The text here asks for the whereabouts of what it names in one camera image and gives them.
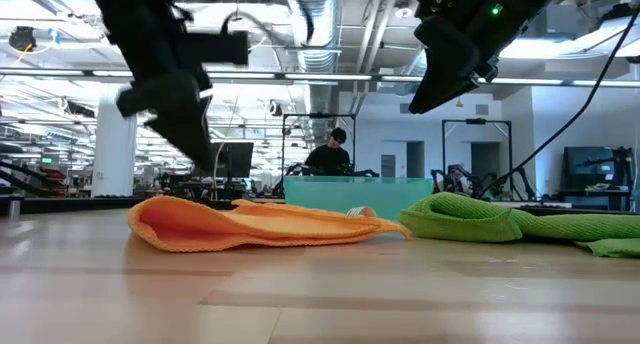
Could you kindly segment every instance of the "dark hair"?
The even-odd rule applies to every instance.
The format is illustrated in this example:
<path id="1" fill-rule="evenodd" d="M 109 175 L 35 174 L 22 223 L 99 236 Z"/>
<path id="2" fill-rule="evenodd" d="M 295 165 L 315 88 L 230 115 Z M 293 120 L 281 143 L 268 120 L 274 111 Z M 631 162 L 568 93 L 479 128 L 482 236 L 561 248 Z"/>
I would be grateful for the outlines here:
<path id="1" fill-rule="evenodd" d="M 341 128 L 335 128 L 331 132 L 331 137 L 335 139 L 338 143 L 343 144 L 347 141 L 347 132 Z"/>

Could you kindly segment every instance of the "monitor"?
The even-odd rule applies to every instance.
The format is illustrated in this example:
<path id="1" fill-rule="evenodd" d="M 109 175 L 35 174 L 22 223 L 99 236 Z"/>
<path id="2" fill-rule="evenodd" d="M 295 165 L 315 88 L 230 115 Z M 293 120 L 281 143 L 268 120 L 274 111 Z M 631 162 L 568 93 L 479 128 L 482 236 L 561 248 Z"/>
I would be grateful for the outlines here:
<path id="1" fill-rule="evenodd" d="M 218 165 L 216 177 L 218 178 L 248 178 L 251 174 L 251 159 L 253 157 L 253 143 L 211 143 L 211 153 L 214 156 L 223 145 Z M 198 167 L 193 171 L 193 176 L 212 177 L 213 172 L 206 172 Z"/>

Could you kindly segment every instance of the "microfiber cloth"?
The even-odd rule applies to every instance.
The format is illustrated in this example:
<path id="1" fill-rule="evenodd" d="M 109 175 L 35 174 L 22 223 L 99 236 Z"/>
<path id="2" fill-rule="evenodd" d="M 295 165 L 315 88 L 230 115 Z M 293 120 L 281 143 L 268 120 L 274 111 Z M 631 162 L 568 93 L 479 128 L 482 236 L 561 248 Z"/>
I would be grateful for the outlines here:
<path id="1" fill-rule="evenodd" d="M 526 238 L 575 242 L 602 257 L 640 257 L 640 216 L 565 214 L 536 217 L 518 209 L 439 193 L 402 210 L 417 237 L 499 243 Z"/>
<path id="2" fill-rule="evenodd" d="M 221 251 L 243 244 L 274 247 L 354 243 L 386 232 L 410 239 L 402 225 L 368 208 L 350 215 L 238 200 L 231 211 L 174 197 L 148 199 L 129 211 L 131 231 L 170 252 Z"/>

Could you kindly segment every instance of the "green light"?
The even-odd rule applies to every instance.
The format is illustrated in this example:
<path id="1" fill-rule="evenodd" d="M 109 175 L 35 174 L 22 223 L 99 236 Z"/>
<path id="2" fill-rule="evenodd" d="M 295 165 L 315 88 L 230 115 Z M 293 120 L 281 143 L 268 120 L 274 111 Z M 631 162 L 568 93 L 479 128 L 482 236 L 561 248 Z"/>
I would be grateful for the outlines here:
<path id="1" fill-rule="evenodd" d="M 504 9 L 502 5 L 496 4 L 493 8 L 491 8 L 491 15 L 494 17 L 500 15 L 500 13 L 502 13 L 502 9 Z"/>

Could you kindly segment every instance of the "orange towel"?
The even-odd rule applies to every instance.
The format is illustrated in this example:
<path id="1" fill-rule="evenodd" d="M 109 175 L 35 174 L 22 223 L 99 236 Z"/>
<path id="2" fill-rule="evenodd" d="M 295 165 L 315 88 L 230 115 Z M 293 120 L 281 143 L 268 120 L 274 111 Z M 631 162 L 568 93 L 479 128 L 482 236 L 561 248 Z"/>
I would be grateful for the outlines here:
<path id="1" fill-rule="evenodd" d="M 409 231 L 376 218 L 373 210 L 347 216 L 282 204 L 237 200 L 231 211 L 217 211 L 188 200 L 155 197 L 129 211 L 131 230 L 156 248 L 170 252 L 220 251 L 243 244 L 276 247 L 354 243 L 380 233 Z"/>

